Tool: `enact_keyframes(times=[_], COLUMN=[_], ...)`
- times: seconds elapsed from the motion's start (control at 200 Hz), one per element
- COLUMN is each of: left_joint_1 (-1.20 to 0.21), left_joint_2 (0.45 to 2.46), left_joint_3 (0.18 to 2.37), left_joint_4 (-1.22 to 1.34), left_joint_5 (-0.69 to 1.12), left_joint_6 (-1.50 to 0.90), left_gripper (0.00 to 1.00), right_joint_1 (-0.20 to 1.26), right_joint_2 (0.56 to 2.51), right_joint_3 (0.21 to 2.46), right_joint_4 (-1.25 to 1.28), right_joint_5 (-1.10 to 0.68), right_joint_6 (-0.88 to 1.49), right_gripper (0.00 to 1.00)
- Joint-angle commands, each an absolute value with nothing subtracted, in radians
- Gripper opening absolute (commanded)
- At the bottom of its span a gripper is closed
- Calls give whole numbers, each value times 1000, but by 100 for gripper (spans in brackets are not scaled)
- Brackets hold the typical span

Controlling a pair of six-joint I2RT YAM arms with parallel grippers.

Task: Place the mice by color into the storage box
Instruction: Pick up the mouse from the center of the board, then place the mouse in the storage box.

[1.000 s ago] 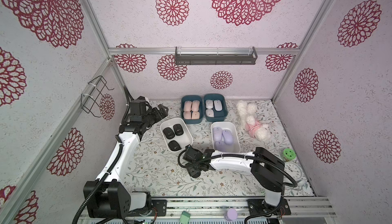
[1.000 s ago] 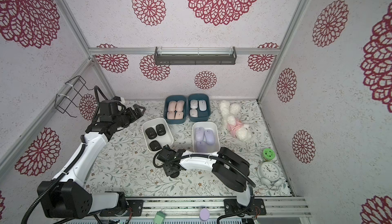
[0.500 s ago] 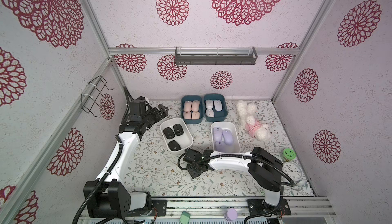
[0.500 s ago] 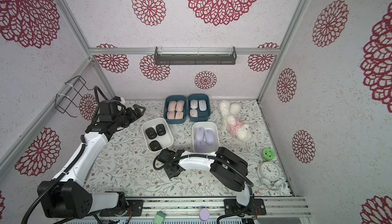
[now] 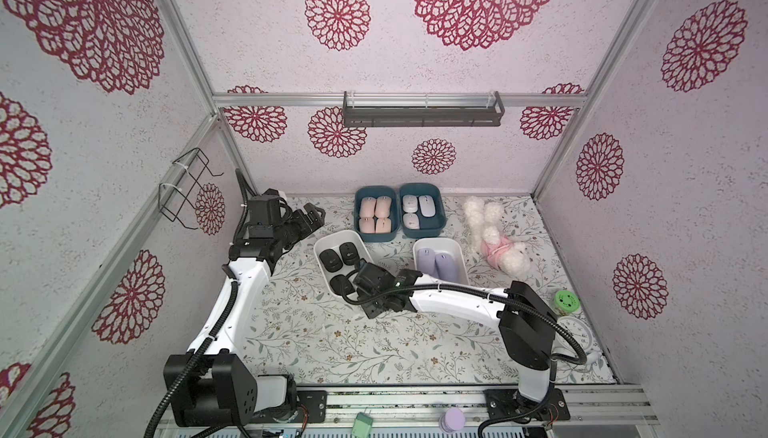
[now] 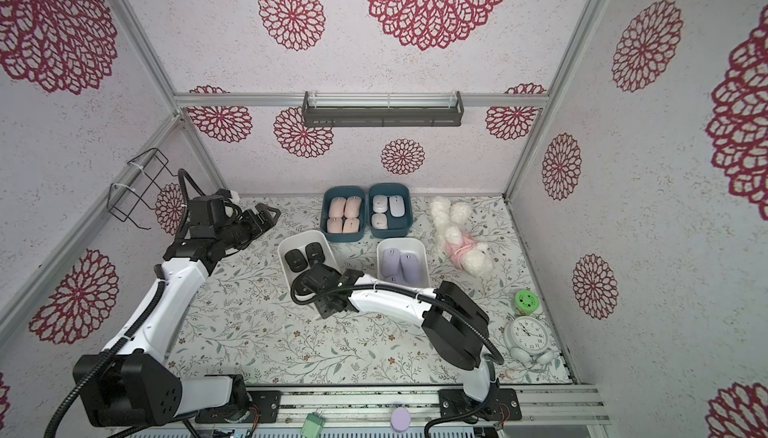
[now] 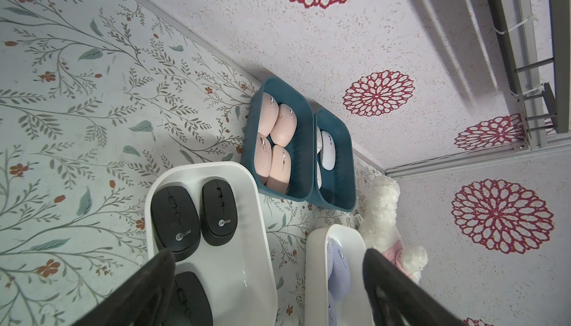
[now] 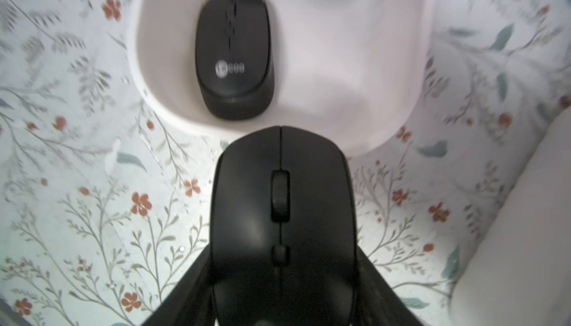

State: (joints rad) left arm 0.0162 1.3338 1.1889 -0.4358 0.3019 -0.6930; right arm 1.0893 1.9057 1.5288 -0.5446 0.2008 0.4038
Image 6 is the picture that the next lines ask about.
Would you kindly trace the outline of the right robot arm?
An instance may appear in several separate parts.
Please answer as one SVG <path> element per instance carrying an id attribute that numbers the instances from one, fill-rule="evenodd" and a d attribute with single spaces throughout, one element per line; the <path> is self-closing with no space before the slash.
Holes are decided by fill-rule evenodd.
<path id="1" fill-rule="evenodd" d="M 446 416 L 424 425 L 426 437 L 439 424 L 495 419 L 500 409 L 495 367 L 504 364 L 504 357 L 490 339 L 487 313 L 456 283 L 419 288 L 315 264 L 293 279 L 290 297 L 297 305 L 315 306 L 323 319 L 356 312 L 409 322 L 424 332 L 440 358 L 464 373 L 463 397 L 448 403 Z"/>

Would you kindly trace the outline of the purple mouse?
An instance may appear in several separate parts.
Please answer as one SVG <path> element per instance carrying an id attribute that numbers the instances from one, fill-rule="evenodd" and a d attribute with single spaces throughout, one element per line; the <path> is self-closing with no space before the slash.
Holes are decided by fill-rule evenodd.
<path id="1" fill-rule="evenodd" d="M 402 278 L 400 275 L 390 275 L 390 276 L 386 276 L 386 277 L 384 278 L 384 280 L 385 280 L 386 282 L 389 282 L 389 283 L 400 284 L 400 285 L 402 285 L 402 284 L 404 284 L 404 283 L 405 283 L 404 279 L 403 279 L 403 278 Z"/>
<path id="2" fill-rule="evenodd" d="M 400 268 L 400 255 L 401 252 L 397 248 L 388 248 L 382 251 L 380 268 L 381 277 L 383 279 L 390 275 L 400 275 L 402 277 Z"/>
<path id="3" fill-rule="evenodd" d="M 400 255 L 400 268 L 404 281 L 410 285 L 419 285 L 422 281 L 422 266 L 419 257 L 412 252 Z"/>

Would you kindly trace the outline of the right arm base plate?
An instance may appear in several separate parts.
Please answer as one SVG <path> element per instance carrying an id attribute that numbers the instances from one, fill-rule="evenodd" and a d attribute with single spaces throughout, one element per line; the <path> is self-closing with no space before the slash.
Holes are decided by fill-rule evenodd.
<path id="1" fill-rule="evenodd" d="M 520 400 L 511 388 L 492 389 L 485 401 L 470 398 L 461 388 L 442 388 L 438 390 L 438 406 L 442 418 L 454 418 L 466 423 L 522 419 Z"/>

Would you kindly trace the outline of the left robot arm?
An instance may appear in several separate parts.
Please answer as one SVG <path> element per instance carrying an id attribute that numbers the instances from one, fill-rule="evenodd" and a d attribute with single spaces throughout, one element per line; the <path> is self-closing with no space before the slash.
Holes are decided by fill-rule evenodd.
<path id="1" fill-rule="evenodd" d="M 191 424 L 201 413 L 237 421 L 252 411 L 239 374 L 181 379 L 165 364 L 189 305 L 218 263 L 247 249 L 278 224 L 279 209 L 239 204 L 233 190 L 206 194 L 185 170 L 177 172 L 184 210 L 155 281 L 126 325 L 97 354 L 73 368 L 75 385 L 54 411 L 44 434 L 56 436 L 70 408 L 81 402 L 95 427 L 127 437 L 152 427 Z"/>

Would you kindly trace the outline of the white mouse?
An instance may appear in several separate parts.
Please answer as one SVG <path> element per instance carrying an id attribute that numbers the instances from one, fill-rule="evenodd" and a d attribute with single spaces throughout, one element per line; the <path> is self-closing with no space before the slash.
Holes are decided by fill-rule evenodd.
<path id="1" fill-rule="evenodd" d="M 406 214 L 405 200 L 402 195 L 389 196 L 389 211 L 394 218 L 400 218 Z"/>
<path id="2" fill-rule="evenodd" d="M 386 213 L 389 206 L 389 197 L 383 194 L 374 195 L 371 204 L 374 213 Z"/>
<path id="3" fill-rule="evenodd" d="M 386 230 L 388 228 L 388 218 L 385 213 L 377 212 L 371 216 L 371 226 L 376 230 Z"/>

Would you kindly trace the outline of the black mouse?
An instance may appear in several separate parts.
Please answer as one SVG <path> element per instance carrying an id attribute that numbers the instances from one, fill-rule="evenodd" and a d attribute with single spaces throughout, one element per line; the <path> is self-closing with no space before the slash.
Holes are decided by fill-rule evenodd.
<path id="1" fill-rule="evenodd" d="M 300 249 L 290 249 L 284 255 L 284 261 L 293 273 L 300 273 L 308 267 L 308 261 Z"/>
<path id="2" fill-rule="evenodd" d="M 322 264 L 326 260 L 324 249 L 320 242 L 310 242 L 305 246 L 305 256 L 310 266 Z"/>

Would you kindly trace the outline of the teal storage box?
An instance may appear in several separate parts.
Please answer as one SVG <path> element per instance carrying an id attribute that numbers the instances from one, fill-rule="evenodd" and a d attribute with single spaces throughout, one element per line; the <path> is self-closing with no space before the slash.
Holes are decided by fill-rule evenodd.
<path id="1" fill-rule="evenodd" d="M 405 237 L 413 225 L 409 188 L 396 182 L 372 185 L 368 190 L 368 222 L 374 237 Z"/>
<path id="2" fill-rule="evenodd" d="M 367 196 L 354 185 L 335 186 L 323 196 L 320 226 L 329 242 L 362 240 L 368 224 Z"/>

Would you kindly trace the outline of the white tray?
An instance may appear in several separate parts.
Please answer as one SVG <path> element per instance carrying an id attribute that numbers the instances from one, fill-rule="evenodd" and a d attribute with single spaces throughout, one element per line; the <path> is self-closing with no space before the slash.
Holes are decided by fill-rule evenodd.
<path id="1" fill-rule="evenodd" d="M 337 260 L 332 252 L 332 249 L 330 248 L 329 242 L 327 241 L 325 235 L 321 231 L 309 230 L 309 231 L 304 231 L 298 234 L 294 234 L 282 240 L 282 242 L 280 242 L 280 244 L 278 245 L 278 249 L 277 249 L 278 256 L 280 258 L 280 264 L 282 266 L 282 271 L 288 287 L 291 287 L 291 284 L 294 281 L 294 279 L 297 278 L 304 271 L 308 271 L 311 266 L 308 264 L 308 267 L 304 271 L 300 273 L 293 273 L 289 270 L 288 266 L 286 265 L 284 261 L 284 255 L 290 249 L 300 249 L 305 255 L 305 246 L 310 242 L 321 243 L 326 256 L 326 260 L 323 263 L 324 265 L 331 267 L 336 271 L 341 271 L 341 266 L 337 263 Z"/>
<path id="2" fill-rule="evenodd" d="M 384 239 L 382 242 L 380 242 L 380 244 L 378 244 L 377 251 L 376 251 L 376 258 L 377 258 L 377 278 L 379 280 L 385 281 L 381 277 L 380 260 L 381 260 L 382 251 L 388 248 L 397 248 L 400 250 L 401 254 L 405 252 L 415 253 L 419 257 L 419 260 L 421 262 L 422 273 L 423 273 L 421 283 L 419 285 L 410 285 L 405 282 L 404 284 L 402 284 L 402 286 L 414 287 L 414 288 L 430 288 L 431 287 L 425 246 L 420 240 L 412 237 L 388 238 L 388 239 Z"/>

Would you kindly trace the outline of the white tray front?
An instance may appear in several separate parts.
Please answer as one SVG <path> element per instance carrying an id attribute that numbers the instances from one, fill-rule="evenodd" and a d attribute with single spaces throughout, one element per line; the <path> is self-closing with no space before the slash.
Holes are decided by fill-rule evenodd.
<path id="1" fill-rule="evenodd" d="M 325 235 L 321 231 L 309 230 L 309 231 L 304 231 L 298 234 L 294 234 L 282 240 L 282 242 L 280 242 L 280 244 L 278 245 L 278 249 L 277 249 L 278 256 L 280 258 L 280 264 L 282 266 L 282 271 L 288 287 L 291 287 L 291 284 L 294 281 L 294 279 L 297 278 L 304 271 L 308 271 L 311 266 L 308 264 L 308 267 L 304 271 L 300 273 L 293 273 L 289 270 L 288 266 L 286 265 L 284 261 L 284 255 L 290 249 L 300 249 L 305 255 L 305 246 L 310 242 L 321 243 L 326 256 L 326 260 L 323 263 L 324 265 L 331 267 L 336 271 L 341 271 L 341 266 L 337 263 L 337 260 L 332 252 L 332 249 L 330 248 L 329 242 L 327 241 Z"/>

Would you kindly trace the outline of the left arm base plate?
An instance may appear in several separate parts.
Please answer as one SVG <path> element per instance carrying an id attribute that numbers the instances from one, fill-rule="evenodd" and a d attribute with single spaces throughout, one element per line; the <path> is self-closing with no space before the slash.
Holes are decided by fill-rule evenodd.
<path id="1" fill-rule="evenodd" d="M 273 424 L 277 422 L 282 393 L 277 390 L 249 390 L 244 405 L 227 405 L 201 411 L 196 424 Z"/>

